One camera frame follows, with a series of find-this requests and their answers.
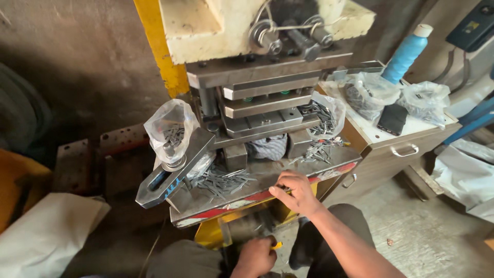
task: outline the black phone case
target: black phone case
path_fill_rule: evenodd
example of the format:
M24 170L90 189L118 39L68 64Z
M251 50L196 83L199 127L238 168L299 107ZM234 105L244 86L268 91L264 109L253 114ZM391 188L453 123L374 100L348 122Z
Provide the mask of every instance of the black phone case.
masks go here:
M385 106L377 128L394 136L399 136L403 131L403 126L407 122L407 115L407 109L402 106L397 104Z

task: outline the wire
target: wire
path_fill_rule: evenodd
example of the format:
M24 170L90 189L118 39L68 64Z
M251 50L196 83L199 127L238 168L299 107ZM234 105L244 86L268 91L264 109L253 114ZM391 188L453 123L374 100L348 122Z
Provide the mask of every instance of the wire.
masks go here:
M335 24L336 22L338 22L338 21L340 21L340 20L342 20L344 18L348 18L346 16L340 16L339 18L335 19L334 21L332 21L331 23L328 23L328 24L316 23L316 24L309 24L309 25L274 27L273 14L271 13L271 9L268 6L268 4L269 4L270 1L271 0L266 0L266 2L264 2L264 4L262 4L261 8L259 8L259 11L257 11L257 15L255 16L255 20L254 20L254 25L255 25L259 21L259 19L261 18L262 12L264 10L266 10L266 12L268 14L268 18L269 18L269 24L271 25L271 27L269 28L269 31L293 30L293 29L309 29L309 28L312 28L312 31L311 31L311 33L312 33L317 26L331 26L331 25Z
M463 51L463 80L461 81L461 84L458 87L456 87L454 90L451 91L451 93L455 93L461 90L463 87L465 87L468 80L470 79L471 71L472 69L470 65L470 60L466 58L466 51Z
M446 65L446 68L444 68L443 72L432 82L440 84L440 82L443 80L444 77L450 72L451 67L453 67L454 63L454 51L456 50L456 47L453 48L448 54L448 63Z
M163 219L163 224L161 225L160 231L158 232L158 236L156 237L155 243L153 243L153 247L151 247L151 250L149 250L149 254L148 254L146 260L144 261L144 264L142 265L142 268L141 268L141 271L139 272L138 278L142 278L142 274L144 273L144 270L146 269L146 266L148 265L149 257L153 253L153 250L156 246L156 243L158 243L158 240L161 237L161 233L163 232L163 228L165 227L165 223L166 223L166 219Z

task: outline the cabinet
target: cabinet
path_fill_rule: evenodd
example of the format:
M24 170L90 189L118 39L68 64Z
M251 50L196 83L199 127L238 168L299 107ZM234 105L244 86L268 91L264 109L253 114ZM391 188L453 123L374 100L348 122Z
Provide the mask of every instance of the cabinet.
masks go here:
M344 101L341 91L331 82L320 83L318 91ZM409 115L402 134L394 136L376 127L378 119L369 122L348 104L346 108L345 126L341 134L363 159L351 172L320 183L318 198L321 200L338 190L338 196L342 198L339 201L344 202L345 196L378 186L424 153L433 150L461 127L458 120L449 114L445 114L444 130Z

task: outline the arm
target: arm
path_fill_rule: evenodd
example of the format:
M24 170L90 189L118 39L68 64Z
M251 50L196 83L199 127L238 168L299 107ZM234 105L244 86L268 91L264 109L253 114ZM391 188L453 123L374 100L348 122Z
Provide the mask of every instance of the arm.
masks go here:
M312 221L349 277L405 277L316 199L306 176L293 171L283 171L276 185L292 189L291 196L277 186L270 187L269 191L289 209L304 214Z
M242 247L230 278L257 278L268 273L276 262L276 251L271 250L275 245L276 239L272 235L249 240Z

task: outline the drawer handle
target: drawer handle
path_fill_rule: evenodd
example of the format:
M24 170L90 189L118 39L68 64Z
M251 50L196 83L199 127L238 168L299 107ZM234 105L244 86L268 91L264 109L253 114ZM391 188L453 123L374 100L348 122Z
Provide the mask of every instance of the drawer handle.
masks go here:
M352 177L353 177L353 181L349 185L342 184L341 186L344 188L349 188L357 180L357 174L353 174Z
M415 150L414 153L411 153L411 154L407 154L407 155L401 155L399 154L394 147L391 147L391 149L393 150L393 154L396 155L396 156L399 156L399 157L405 157L405 156L409 156L409 155L414 155L416 153L418 153L418 147L415 145L415 144L412 144L411 147Z

